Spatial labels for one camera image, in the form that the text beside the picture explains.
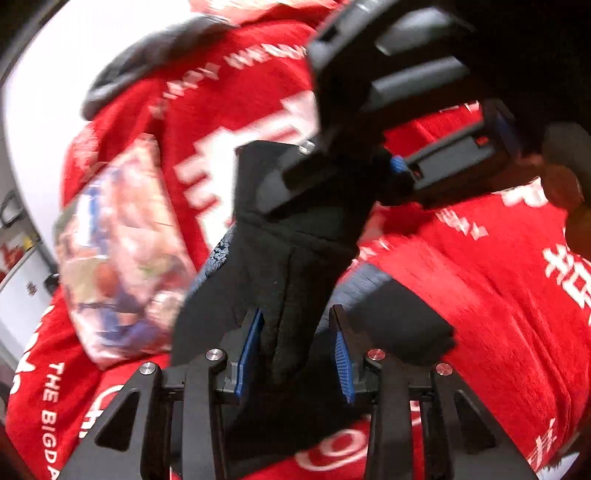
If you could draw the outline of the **person's right hand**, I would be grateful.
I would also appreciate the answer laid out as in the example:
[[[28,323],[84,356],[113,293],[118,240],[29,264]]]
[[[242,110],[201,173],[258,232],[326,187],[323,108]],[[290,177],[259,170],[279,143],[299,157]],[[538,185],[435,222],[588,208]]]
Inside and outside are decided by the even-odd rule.
[[[567,245],[589,260],[590,134],[578,124],[552,124],[546,129],[541,152],[529,154],[520,163],[534,169],[547,199],[567,213]]]

